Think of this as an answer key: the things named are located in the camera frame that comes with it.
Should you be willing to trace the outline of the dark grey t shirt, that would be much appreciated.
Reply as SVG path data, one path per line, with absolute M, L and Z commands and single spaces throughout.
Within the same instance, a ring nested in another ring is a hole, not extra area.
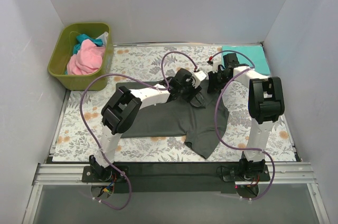
M 187 147 L 204 159 L 209 158 L 220 141 L 214 128 L 214 111 L 219 93 L 207 93 L 208 84 L 208 80 L 201 82 L 204 107 L 192 107 L 182 98 L 145 107 L 138 112 L 122 138 L 186 136 Z

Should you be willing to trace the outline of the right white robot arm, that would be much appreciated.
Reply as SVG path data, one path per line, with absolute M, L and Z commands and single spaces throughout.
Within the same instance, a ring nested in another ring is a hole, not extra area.
M 248 112 L 251 128 L 246 147 L 238 147 L 242 152 L 235 174 L 244 180 L 258 181 L 266 173 L 266 146 L 274 124 L 285 111 L 283 88 L 279 77 L 268 77 L 255 70 L 254 63 L 240 63 L 240 52 L 220 51 L 222 60 L 210 56 L 207 63 L 212 66 L 208 73 L 209 92 L 223 94 L 233 81 L 248 88 Z

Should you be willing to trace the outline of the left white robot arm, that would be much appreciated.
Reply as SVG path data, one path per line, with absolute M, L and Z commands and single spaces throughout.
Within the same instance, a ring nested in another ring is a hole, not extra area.
M 207 75 L 200 70 L 189 72 L 181 69 L 174 77 L 143 89 L 119 87 L 101 111 L 102 136 L 100 154 L 89 157 L 91 170 L 102 182 L 112 177 L 110 164 L 114 162 L 115 150 L 123 133 L 130 129 L 138 112 L 146 107 L 165 104 L 178 98 L 189 102 L 202 89 L 201 82 Z

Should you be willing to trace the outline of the folded teal t shirt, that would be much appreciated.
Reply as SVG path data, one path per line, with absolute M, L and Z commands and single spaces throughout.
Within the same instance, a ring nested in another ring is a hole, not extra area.
M 255 64 L 255 70 L 258 73 L 266 76 L 270 75 L 269 65 L 261 45 L 224 45 L 222 46 L 222 50 L 234 50 L 243 53 Z

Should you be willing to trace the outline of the white plastic bag in bin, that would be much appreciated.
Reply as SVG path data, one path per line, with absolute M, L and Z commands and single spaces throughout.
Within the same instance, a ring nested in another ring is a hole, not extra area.
M 108 35 L 109 35 L 108 32 L 104 32 L 103 34 L 97 37 L 97 40 L 100 40 L 102 42 L 102 45 L 106 46 L 108 42 Z

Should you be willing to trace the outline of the teal cloth in bin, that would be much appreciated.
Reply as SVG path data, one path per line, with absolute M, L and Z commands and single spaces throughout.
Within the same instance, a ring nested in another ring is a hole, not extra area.
M 100 39 L 100 38 L 93 39 L 93 38 L 87 36 L 86 34 L 80 34 L 80 35 L 76 36 L 76 40 L 78 41 L 78 43 L 73 47 L 73 54 L 78 53 L 78 51 L 81 48 L 83 41 L 85 41 L 85 40 L 90 40 L 92 43 L 94 43 L 98 47 L 105 46 L 102 39 Z

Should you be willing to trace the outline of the pink t shirt in bin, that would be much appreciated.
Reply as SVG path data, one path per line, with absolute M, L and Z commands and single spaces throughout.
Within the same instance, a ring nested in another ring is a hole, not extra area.
M 86 39 L 82 42 L 80 50 L 74 54 L 67 64 L 68 75 L 89 75 L 100 69 L 106 48 L 96 46 Z

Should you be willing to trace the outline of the green plastic laundry bin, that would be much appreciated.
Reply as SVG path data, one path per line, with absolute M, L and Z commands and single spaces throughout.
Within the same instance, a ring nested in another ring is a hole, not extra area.
M 86 34 L 91 38 L 97 38 L 105 32 L 108 33 L 108 39 L 100 68 L 96 72 L 88 75 L 71 75 L 67 70 L 67 64 L 73 55 L 74 46 L 79 43 L 76 37 L 80 34 Z M 66 89 L 83 91 L 93 80 L 110 71 L 113 53 L 112 31 L 107 23 L 73 23 L 61 31 L 48 64 L 48 72 L 51 76 L 58 79 Z

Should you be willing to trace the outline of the floral patterned table mat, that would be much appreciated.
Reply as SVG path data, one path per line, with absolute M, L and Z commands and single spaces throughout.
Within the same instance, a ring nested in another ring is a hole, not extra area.
M 96 138 L 100 137 L 101 109 L 115 91 L 119 82 L 131 76 L 141 81 L 158 81 L 195 65 L 210 71 L 207 59 L 220 51 L 218 46 L 134 46 L 116 47 L 111 61 L 107 86 L 101 91 L 90 91 L 85 96 L 79 91 L 69 94 L 63 112 L 57 142 L 52 150 L 54 162 L 87 162 L 98 151 Z M 210 161 L 238 161 L 249 139 L 250 116 L 247 108 L 248 89 L 233 82 L 223 95 L 230 116 L 223 142 L 210 156 Z M 201 162 L 203 158 L 185 144 L 185 137 L 123 138 L 116 149 L 116 161 L 146 162 Z

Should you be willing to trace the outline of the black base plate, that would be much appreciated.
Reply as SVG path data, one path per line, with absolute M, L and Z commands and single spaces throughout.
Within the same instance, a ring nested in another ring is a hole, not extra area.
M 115 193 L 133 192 L 209 192 L 235 194 L 236 182 L 255 184 L 268 182 L 272 173 L 264 167 L 260 171 L 245 171 L 238 162 L 116 162 L 105 169 L 85 166 L 82 182 L 114 182 Z

